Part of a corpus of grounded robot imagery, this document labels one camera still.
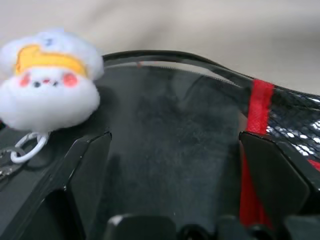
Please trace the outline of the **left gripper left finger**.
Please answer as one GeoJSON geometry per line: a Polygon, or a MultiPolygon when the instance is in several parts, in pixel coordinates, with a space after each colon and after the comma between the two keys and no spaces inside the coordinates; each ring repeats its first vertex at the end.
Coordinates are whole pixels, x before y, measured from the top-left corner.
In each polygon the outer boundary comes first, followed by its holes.
{"type": "Polygon", "coordinates": [[[84,240],[103,188],[110,131],[53,134],[29,162],[0,158],[3,240],[84,240]]]}

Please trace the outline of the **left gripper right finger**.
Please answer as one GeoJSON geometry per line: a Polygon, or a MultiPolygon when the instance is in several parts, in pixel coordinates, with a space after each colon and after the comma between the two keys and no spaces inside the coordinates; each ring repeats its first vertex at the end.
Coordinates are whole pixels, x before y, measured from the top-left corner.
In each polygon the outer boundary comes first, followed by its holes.
{"type": "Polygon", "coordinates": [[[272,225],[320,212],[320,171],[296,148],[270,135],[242,131],[239,140],[254,190],[272,225]]]}

